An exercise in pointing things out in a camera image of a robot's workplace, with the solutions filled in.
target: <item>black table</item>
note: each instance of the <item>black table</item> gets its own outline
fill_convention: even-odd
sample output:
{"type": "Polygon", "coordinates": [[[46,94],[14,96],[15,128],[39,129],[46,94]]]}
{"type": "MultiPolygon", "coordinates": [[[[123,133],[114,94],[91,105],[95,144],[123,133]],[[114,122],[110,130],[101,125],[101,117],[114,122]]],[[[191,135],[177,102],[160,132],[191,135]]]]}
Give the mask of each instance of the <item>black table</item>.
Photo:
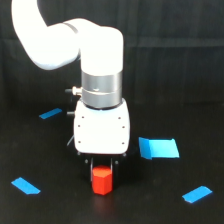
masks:
{"type": "Polygon", "coordinates": [[[42,120],[54,105],[15,106],[0,127],[0,223],[223,223],[224,107],[129,105],[131,138],[176,140],[179,159],[132,156],[121,183],[94,195],[73,147],[73,118],[42,120]],[[22,177],[41,190],[26,195],[11,182],[22,177]],[[207,186],[213,193],[194,204],[182,195],[207,186]]]}

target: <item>blue sticky note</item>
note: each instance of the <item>blue sticky note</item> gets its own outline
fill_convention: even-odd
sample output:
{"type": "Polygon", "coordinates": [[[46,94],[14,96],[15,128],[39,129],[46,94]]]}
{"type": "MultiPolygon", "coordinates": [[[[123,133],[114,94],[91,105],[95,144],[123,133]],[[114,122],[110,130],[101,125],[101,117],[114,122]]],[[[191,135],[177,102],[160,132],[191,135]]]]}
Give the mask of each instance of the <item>blue sticky note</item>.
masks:
{"type": "Polygon", "coordinates": [[[139,138],[138,141],[140,146],[141,157],[145,159],[152,159],[151,151],[149,148],[149,140],[145,138],[139,138]]]}
{"type": "Polygon", "coordinates": [[[51,111],[49,111],[49,112],[47,112],[45,114],[42,114],[39,117],[41,117],[42,119],[46,119],[46,118],[49,118],[49,117],[51,117],[51,116],[53,116],[55,114],[58,114],[60,112],[62,112],[62,110],[57,108],[57,109],[51,110],[51,111]]]}
{"type": "Polygon", "coordinates": [[[207,187],[201,186],[185,195],[182,197],[184,198],[185,201],[189,203],[194,203],[195,201],[205,197],[208,194],[211,194],[212,191],[208,189],[207,187]]]}
{"type": "Polygon", "coordinates": [[[177,144],[171,140],[149,140],[149,148],[153,158],[179,158],[177,144]]]}
{"type": "Polygon", "coordinates": [[[171,140],[149,140],[139,138],[141,157],[152,158],[179,158],[176,141],[171,140]]]}
{"type": "Polygon", "coordinates": [[[39,189],[24,180],[22,177],[14,180],[12,184],[21,191],[23,191],[25,194],[38,194],[40,192],[39,189]]]}

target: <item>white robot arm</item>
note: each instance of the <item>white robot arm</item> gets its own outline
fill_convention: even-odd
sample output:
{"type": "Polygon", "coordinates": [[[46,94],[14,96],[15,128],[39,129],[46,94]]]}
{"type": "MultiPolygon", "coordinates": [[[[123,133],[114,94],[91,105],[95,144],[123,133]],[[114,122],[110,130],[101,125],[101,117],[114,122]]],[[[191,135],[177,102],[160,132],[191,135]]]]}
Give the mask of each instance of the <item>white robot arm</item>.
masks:
{"type": "Polygon", "coordinates": [[[81,57],[82,88],[76,107],[76,149],[122,154],[129,145],[130,122],[122,99],[123,35],[112,27],[73,19],[47,26],[37,0],[12,0],[13,25],[30,59],[53,70],[81,57]]]}

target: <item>silver metal ring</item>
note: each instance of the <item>silver metal ring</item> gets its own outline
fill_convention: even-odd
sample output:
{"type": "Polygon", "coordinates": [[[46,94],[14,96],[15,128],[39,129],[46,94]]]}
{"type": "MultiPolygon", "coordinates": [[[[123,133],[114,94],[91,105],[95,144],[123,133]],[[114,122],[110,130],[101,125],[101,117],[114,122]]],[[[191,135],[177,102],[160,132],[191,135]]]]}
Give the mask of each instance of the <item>silver metal ring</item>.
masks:
{"type": "Polygon", "coordinates": [[[82,101],[86,105],[103,109],[108,107],[114,107],[122,102],[122,88],[112,93],[97,94],[95,92],[89,92],[82,89],[82,101]]]}
{"type": "Polygon", "coordinates": [[[82,88],[89,92],[112,93],[122,87],[122,71],[107,76],[93,76],[82,71],[82,88]]]}

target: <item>red cube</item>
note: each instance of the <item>red cube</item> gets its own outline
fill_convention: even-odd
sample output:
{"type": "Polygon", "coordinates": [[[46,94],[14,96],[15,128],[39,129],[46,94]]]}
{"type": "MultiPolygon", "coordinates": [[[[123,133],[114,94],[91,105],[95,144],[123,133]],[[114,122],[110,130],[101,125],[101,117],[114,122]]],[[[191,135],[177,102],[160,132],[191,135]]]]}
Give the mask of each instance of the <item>red cube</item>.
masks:
{"type": "Polygon", "coordinates": [[[92,174],[92,187],[95,194],[105,195],[112,191],[112,171],[110,167],[94,167],[92,174]]]}

